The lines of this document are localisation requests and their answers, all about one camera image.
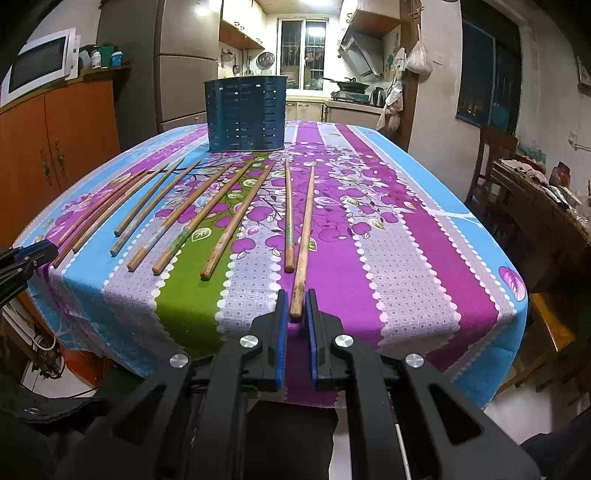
silver bolt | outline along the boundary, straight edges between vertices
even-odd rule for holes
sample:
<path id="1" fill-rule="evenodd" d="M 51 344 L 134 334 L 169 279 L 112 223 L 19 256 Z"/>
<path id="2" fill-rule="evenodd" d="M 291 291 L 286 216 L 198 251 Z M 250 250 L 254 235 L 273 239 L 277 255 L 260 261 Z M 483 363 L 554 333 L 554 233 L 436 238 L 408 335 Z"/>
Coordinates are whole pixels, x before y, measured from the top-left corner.
<path id="1" fill-rule="evenodd" d="M 355 343 L 355 340 L 353 340 L 351 335 L 337 335 L 335 337 L 335 343 L 342 348 L 348 348 Z"/>
<path id="2" fill-rule="evenodd" d="M 425 359 L 418 353 L 409 353 L 404 359 L 404 361 L 407 363 L 409 367 L 413 368 L 422 367 L 425 363 Z"/>
<path id="3" fill-rule="evenodd" d="M 182 368 L 189 363 L 189 357 L 184 353 L 175 353 L 170 357 L 170 366 L 174 368 Z"/>
<path id="4" fill-rule="evenodd" d="M 258 345 L 258 338 L 254 335 L 245 335 L 240 339 L 240 345 L 244 348 L 254 348 Z"/>

chopstick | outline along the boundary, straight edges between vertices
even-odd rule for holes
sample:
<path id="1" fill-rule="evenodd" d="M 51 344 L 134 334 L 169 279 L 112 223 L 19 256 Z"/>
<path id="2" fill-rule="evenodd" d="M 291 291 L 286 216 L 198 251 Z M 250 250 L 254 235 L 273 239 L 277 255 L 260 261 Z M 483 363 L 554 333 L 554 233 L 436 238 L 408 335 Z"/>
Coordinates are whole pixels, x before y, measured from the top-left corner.
<path id="1" fill-rule="evenodd" d="M 139 227 L 139 225 L 144 221 L 144 219 L 150 214 L 150 212 L 152 211 L 152 209 L 156 205 L 158 205 L 158 203 L 160 202 L 160 200 L 162 200 L 164 198 L 164 196 L 170 190 L 172 190 L 175 187 L 175 185 L 177 183 L 179 183 L 187 173 L 189 173 L 192 169 L 194 169 L 195 166 L 197 166 L 197 164 L 200 161 L 201 161 L 200 159 L 199 160 L 195 160 L 187 168 L 185 168 L 172 182 L 170 182 L 168 185 L 166 185 L 165 188 L 163 188 L 163 190 L 161 192 L 159 192 L 159 194 L 157 194 L 156 197 L 154 197 L 152 199 L 152 201 L 150 201 L 149 204 L 147 204 L 143 208 L 143 210 L 141 212 L 139 212 L 138 216 L 133 220 L 133 222 L 131 222 L 129 224 L 129 226 L 127 226 L 125 228 L 125 231 L 121 234 L 121 236 L 119 237 L 119 240 L 117 240 L 115 242 L 115 244 L 113 245 L 113 248 L 111 248 L 111 255 L 113 257 L 120 252 L 121 248 L 123 248 L 123 246 L 125 245 L 126 241 L 129 240 L 129 237 L 132 235 L 132 233 L 135 232 L 135 229 L 137 227 Z"/>
<path id="2" fill-rule="evenodd" d="M 306 210 L 304 212 L 304 226 L 301 230 L 300 252 L 297 257 L 294 288 L 291 292 L 290 316 L 294 320 L 301 319 L 304 308 L 304 293 L 306 290 L 306 273 L 308 270 L 308 253 L 310 249 L 310 233 L 312 230 L 312 207 L 314 206 L 314 167 L 310 169 L 308 192 L 306 194 Z"/>
<path id="3" fill-rule="evenodd" d="M 193 204 L 195 200 L 197 200 L 203 192 L 205 192 L 214 181 L 216 181 L 219 177 L 221 177 L 226 171 L 232 166 L 233 162 L 225 165 L 224 167 L 220 168 L 214 175 L 209 177 L 207 181 L 205 181 L 201 186 L 195 190 L 191 195 L 189 195 L 183 203 L 177 206 L 173 212 L 168 216 L 168 218 L 164 221 L 164 223 L 158 228 L 156 233 L 152 235 L 152 237 L 146 242 L 143 247 L 140 247 L 139 250 L 135 253 L 133 258 L 127 264 L 127 270 L 130 272 L 135 271 L 138 268 L 139 264 L 142 263 L 146 255 L 152 250 L 156 242 L 162 238 L 162 236 L 168 231 L 170 226 L 180 217 L 183 212 L 189 208 Z"/>
<path id="4" fill-rule="evenodd" d="M 291 172 L 289 161 L 285 161 L 285 273 L 296 269 L 293 232 L 293 203 L 291 199 Z"/>
<path id="5" fill-rule="evenodd" d="M 74 224 L 66 231 L 66 233 L 64 233 L 60 239 L 55 242 L 57 247 L 60 247 L 63 245 L 63 243 L 68 239 L 68 237 L 90 216 L 92 215 L 98 208 L 100 208 L 107 200 L 109 200 L 113 195 L 115 195 L 117 192 L 119 192 L 122 188 L 124 188 L 127 185 L 127 182 L 132 179 L 134 176 L 131 176 L 130 178 L 128 178 L 127 180 L 121 182 L 121 184 L 117 185 L 114 189 L 111 189 L 110 191 L 108 191 L 101 199 L 99 199 L 94 205 L 92 205 L 91 207 L 88 208 L 87 211 L 85 211 L 82 215 L 80 215 L 80 217 L 78 218 L 78 220 L 76 220 L 74 222 Z"/>
<path id="6" fill-rule="evenodd" d="M 133 185 L 140 177 L 142 177 L 145 174 L 145 172 L 146 168 L 140 170 L 139 172 L 135 173 L 130 178 L 125 180 L 120 185 L 121 188 L 118 188 L 117 191 L 115 191 L 116 189 L 112 190 L 112 192 L 114 193 L 112 195 L 109 195 L 108 199 L 101 203 L 100 208 L 95 209 L 92 215 L 87 217 L 88 220 L 75 233 L 74 237 L 67 243 L 66 247 L 58 254 L 56 259 L 52 263 L 53 268 L 57 268 L 59 264 L 63 262 L 68 252 L 72 250 L 75 245 L 77 245 L 78 241 L 81 239 L 81 237 L 84 236 L 87 230 L 117 201 L 119 197 L 121 197 L 124 194 L 125 188 L 129 187 L 130 185 Z"/>
<path id="7" fill-rule="evenodd" d="M 121 233 L 125 230 L 125 228 L 129 225 L 131 220 L 137 215 L 139 210 L 145 205 L 145 203 L 150 200 L 150 197 L 154 194 L 156 190 L 160 188 L 160 186 L 166 181 L 166 179 L 170 176 L 174 169 L 180 165 L 180 163 L 184 160 L 183 158 L 179 158 L 172 167 L 168 169 L 168 171 L 160 177 L 160 179 L 150 188 L 146 194 L 140 198 L 139 202 L 135 204 L 135 206 L 131 209 L 131 211 L 125 216 L 123 221 L 119 224 L 119 226 L 115 229 L 115 236 L 120 236 Z M 160 171 L 164 170 L 168 165 L 162 165 L 160 169 L 152 175 L 154 178 Z"/>
<path id="8" fill-rule="evenodd" d="M 177 252 L 180 246 L 183 243 L 185 243 L 185 241 L 187 240 L 187 238 L 189 238 L 191 233 L 193 233 L 193 230 L 195 230 L 198 227 L 198 225 L 203 221 L 203 219 L 209 214 L 211 209 L 217 205 L 217 203 L 224 197 L 228 190 L 232 188 L 232 186 L 240 179 L 240 177 L 242 177 L 245 174 L 245 172 L 251 167 L 251 165 L 254 162 L 255 160 L 250 160 L 246 165 L 244 165 L 240 170 L 238 170 L 234 174 L 234 176 L 230 180 L 228 180 L 227 183 L 224 184 L 224 186 L 219 190 L 219 192 L 217 192 L 213 196 L 213 198 L 209 200 L 209 202 L 207 202 L 201 210 L 199 210 L 197 216 L 193 220 L 191 220 L 185 226 L 185 228 L 183 228 L 183 231 L 181 231 L 180 235 L 176 239 L 174 239 L 174 242 L 170 245 L 170 247 L 167 248 L 166 252 L 164 252 L 156 261 L 156 263 L 152 266 L 152 272 L 154 272 L 154 275 L 160 275 L 162 273 L 164 267 L 168 265 L 170 259 L 174 256 L 174 254 Z"/>
<path id="9" fill-rule="evenodd" d="M 241 203 L 240 208 L 232 217 L 230 224 L 223 231 L 222 236 L 220 237 L 220 240 L 217 241 L 216 246 L 213 248 L 213 252 L 212 252 L 211 256 L 207 260 L 207 263 L 205 264 L 205 267 L 204 267 L 203 271 L 201 272 L 201 280 L 207 281 L 212 277 L 213 271 L 215 270 L 218 262 L 220 261 L 223 251 L 228 246 L 228 243 L 230 242 L 232 235 L 234 234 L 234 231 L 236 230 L 236 228 L 238 227 L 238 225 L 242 221 L 242 217 L 244 217 L 246 210 L 248 210 L 248 207 L 250 207 L 252 199 L 255 197 L 258 190 L 261 188 L 261 185 L 267 179 L 267 176 L 271 172 L 271 169 L 273 168 L 274 165 L 275 165 L 275 161 L 273 161 L 271 164 L 269 164 L 267 166 L 267 168 L 263 171 L 263 173 L 261 173 L 261 176 L 259 177 L 257 182 L 251 188 L 251 191 L 248 192 L 248 195 L 246 196 L 244 201 Z"/>
<path id="10" fill-rule="evenodd" d="M 153 171 L 150 175 L 145 176 L 142 178 L 138 183 L 136 183 L 132 188 L 127 190 L 121 197 L 117 199 L 117 201 L 111 205 L 105 213 L 103 213 L 99 219 L 86 231 L 86 233 L 78 240 L 76 245 L 72 248 L 73 252 L 76 253 L 82 246 L 88 241 L 88 239 L 99 229 L 99 227 L 105 223 L 114 212 L 116 212 L 121 205 L 123 205 L 129 198 L 131 198 L 139 189 L 141 189 L 144 185 L 146 185 L 150 180 L 157 175 L 159 170 Z"/>

white microwave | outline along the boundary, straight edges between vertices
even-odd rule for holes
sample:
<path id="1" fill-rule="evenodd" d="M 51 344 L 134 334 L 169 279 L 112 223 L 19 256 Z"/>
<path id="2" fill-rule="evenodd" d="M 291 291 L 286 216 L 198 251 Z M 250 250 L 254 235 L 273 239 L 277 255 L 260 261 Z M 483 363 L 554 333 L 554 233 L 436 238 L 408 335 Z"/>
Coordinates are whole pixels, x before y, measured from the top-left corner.
<path id="1" fill-rule="evenodd" d="M 75 28 L 28 42 L 2 82 L 0 106 L 57 79 L 78 77 L 80 36 Z"/>

gas stove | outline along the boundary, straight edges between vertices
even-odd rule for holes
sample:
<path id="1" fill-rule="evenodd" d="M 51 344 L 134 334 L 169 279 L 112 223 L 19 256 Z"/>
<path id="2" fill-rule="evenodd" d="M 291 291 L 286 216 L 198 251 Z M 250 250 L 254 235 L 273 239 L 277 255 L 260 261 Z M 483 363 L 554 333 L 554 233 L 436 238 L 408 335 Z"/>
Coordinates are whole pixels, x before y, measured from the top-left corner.
<path id="1" fill-rule="evenodd" d="M 369 105 L 369 95 L 365 95 L 364 93 L 352 93 L 339 90 L 338 92 L 331 93 L 330 96 L 333 100 L 339 100 L 341 102 Z"/>

striped tablecloth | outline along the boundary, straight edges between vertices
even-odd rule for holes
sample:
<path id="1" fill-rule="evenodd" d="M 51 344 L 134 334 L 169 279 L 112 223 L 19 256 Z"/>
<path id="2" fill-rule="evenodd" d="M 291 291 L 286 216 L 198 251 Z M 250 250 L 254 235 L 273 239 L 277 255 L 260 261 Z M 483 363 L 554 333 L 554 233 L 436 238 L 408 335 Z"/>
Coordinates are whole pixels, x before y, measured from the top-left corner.
<path id="1" fill-rule="evenodd" d="M 273 153 L 208 152 L 205 125 L 181 127 L 122 153 L 48 206 L 16 245 L 56 241 L 104 192 L 130 174 L 183 158 L 200 160 L 151 212 L 121 252 L 113 230 L 150 188 L 144 186 L 77 253 L 44 267 L 30 282 L 34 302 L 69 349 L 105 354 L 149 375 L 182 346 L 212 353 L 291 291 L 283 272 L 285 178 L 294 189 L 295 239 L 300 236 L 309 168 L 316 189 L 307 288 L 320 308 L 339 316 L 347 333 L 380 351 L 426 354 L 478 405 L 506 374 L 521 340 L 527 294 L 515 268 L 476 218 L 435 177 L 377 132 L 361 127 L 286 122 L 285 147 Z M 183 224 L 245 161 L 249 171 L 180 248 L 164 272 L 151 267 Z M 264 165 L 269 178 L 236 231 L 212 279 L 199 277 L 212 248 Z M 134 273 L 135 250 L 219 166 L 233 166 L 181 215 Z M 303 404 L 333 405 L 336 394 L 312 390 L 306 339 L 290 326 L 286 391 Z"/>

